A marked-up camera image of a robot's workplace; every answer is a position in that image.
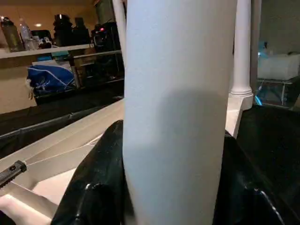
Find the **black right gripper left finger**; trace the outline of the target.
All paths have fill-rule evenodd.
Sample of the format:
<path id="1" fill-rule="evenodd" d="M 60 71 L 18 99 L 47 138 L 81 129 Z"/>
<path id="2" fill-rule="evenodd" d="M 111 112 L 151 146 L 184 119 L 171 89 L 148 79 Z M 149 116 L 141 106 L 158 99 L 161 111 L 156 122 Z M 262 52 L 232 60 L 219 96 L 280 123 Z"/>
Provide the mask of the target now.
<path id="1" fill-rule="evenodd" d="M 76 168 L 53 225 L 120 225 L 123 220 L 123 121 L 106 129 Z"/>

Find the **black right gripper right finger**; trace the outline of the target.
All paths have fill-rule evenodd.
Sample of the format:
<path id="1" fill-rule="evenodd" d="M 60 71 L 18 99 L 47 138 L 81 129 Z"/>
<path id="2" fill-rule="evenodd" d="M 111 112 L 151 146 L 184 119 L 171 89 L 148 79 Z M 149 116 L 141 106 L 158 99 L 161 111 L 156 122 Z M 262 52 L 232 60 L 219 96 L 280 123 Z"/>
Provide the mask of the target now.
<path id="1" fill-rule="evenodd" d="M 221 175 L 213 223 L 215 225 L 283 225 L 276 202 L 239 147 L 225 132 Z"/>

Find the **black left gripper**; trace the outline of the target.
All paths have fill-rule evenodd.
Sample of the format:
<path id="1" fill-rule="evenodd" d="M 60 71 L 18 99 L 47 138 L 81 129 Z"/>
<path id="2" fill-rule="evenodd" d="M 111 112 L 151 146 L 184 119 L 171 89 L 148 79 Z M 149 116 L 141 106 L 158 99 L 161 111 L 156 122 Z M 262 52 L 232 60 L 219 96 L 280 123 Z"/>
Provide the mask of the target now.
<path id="1" fill-rule="evenodd" d="M 0 188 L 5 187 L 18 175 L 27 171 L 27 165 L 23 161 L 16 161 L 0 173 Z"/>

